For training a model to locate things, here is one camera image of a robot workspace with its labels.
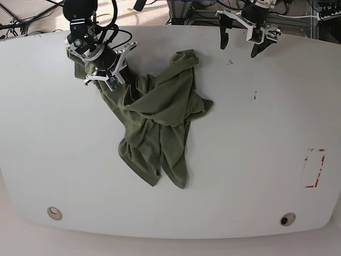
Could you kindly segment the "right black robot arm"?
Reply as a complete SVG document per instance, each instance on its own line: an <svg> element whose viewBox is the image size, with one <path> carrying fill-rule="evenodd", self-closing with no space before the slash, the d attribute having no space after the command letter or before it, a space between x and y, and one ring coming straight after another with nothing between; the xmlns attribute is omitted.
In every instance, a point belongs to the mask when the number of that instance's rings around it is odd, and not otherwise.
<svg viewBox="0 0 341 256"><path fill-rule="evenodd" d="M114 91L135 81L136 75L131 72L126 57L138 43L131 42L133 35L129 31L117 26L117 2L111 3L113 15L106 26L100 26L97 21L98 1L63 1L62 9L70 22L70 34L65 39L68 53L94 67L84 83L102 81Z"/></svg>

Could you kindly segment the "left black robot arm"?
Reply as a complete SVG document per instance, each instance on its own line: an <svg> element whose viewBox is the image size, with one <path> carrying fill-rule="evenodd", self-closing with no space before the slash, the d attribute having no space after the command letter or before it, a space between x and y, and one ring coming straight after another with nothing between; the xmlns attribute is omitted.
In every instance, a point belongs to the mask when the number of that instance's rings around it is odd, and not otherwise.
<svg viewBox="0 0 341 256"><path fill-rule="evenodd" d="M217 11L220 28L220 49L225 49L229 42L229 29L236 21L246 28L246 41L253 43L251 57L256 57L270 45L278 42L281 31L276 25L267 25L266 18L274 1L245 1L242 8L226 6Z"/></svg>

